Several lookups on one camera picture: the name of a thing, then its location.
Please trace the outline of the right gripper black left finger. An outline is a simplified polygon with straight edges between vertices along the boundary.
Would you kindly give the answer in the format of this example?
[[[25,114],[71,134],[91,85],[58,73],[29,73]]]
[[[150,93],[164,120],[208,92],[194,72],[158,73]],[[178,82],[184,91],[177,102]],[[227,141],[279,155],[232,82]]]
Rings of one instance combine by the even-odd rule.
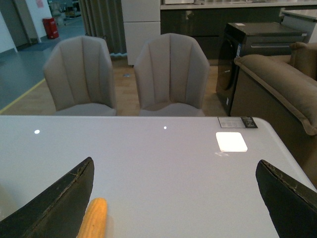
[[[88,157],[0,223],[2,238],[75,238],[88,206],[94,161]]]

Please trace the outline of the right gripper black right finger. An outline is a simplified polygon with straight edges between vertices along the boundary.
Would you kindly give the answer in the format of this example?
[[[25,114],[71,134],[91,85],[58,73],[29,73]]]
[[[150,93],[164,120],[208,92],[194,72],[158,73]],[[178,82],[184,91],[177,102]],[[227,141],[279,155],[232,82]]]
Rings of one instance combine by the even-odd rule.
[[[281,238],[317,236],[317,193],[265,160],[256,180],[273,225]]]

